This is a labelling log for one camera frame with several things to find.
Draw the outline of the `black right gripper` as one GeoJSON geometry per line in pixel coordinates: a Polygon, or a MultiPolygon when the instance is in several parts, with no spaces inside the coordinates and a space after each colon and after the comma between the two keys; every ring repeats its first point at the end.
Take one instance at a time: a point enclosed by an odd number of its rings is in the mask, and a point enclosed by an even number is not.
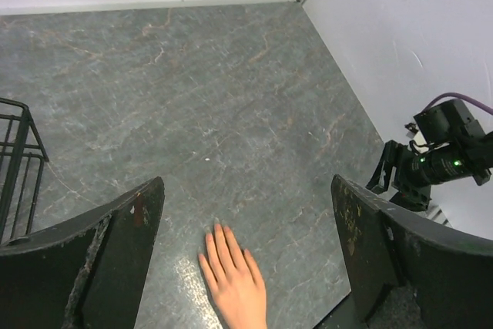
{"type": "Polygon", "coordinates": [[[365,188],[372,193],[387,192],[395,168],[392,186],[397,192],[390,201],[412,212],[426,211],[431,201],[431,182],[424,173],[425,165],[427,158],[423,153],[417,155],[390,140],[384,144],[381,158],[365,188]]]}

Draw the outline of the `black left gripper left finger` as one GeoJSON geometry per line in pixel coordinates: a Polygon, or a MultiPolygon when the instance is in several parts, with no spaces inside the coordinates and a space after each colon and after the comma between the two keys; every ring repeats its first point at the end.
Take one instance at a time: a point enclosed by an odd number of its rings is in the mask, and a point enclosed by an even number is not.
{"type": "Polygon", "coordinates": [[[3,328],[132,328],[165,200],[148,180],[1,246],[3,328]]]}

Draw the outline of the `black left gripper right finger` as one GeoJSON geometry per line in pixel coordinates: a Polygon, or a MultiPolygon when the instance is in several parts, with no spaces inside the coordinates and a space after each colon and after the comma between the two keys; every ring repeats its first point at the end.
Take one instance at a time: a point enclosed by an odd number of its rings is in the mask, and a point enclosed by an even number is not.
{"type": "Polygon", "coordinates": [[[336,175],[334,216],[357,317],[410,284],[428,328],[492,326],[492,242],[418,216],[336,175]]]}

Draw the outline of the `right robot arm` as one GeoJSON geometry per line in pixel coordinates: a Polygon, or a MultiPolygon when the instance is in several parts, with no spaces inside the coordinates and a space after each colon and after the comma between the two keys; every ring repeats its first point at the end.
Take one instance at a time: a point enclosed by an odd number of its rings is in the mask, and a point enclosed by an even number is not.
{"type": "Polygon", "coordinates": [[[487,183],[492,170],[492,134],[485,133],[465,101],[457,96],[415,115],[414,128],[424,143],[386,142],[366,188],[382,194],[393,187],[397,192],[392,203],[421,212],[431,202],[432,186],[467,177],[479,186],[487,183]]]}

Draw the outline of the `mannequin hand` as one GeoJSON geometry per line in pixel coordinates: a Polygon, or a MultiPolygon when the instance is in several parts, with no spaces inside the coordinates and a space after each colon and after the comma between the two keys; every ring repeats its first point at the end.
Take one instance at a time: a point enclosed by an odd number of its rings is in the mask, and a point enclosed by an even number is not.
{"type": "Polygon", "coordinates": [[[198,258],[213,303],[229,328],[267,327],[267,289],[251,252],[216,222],[198,258]]]}

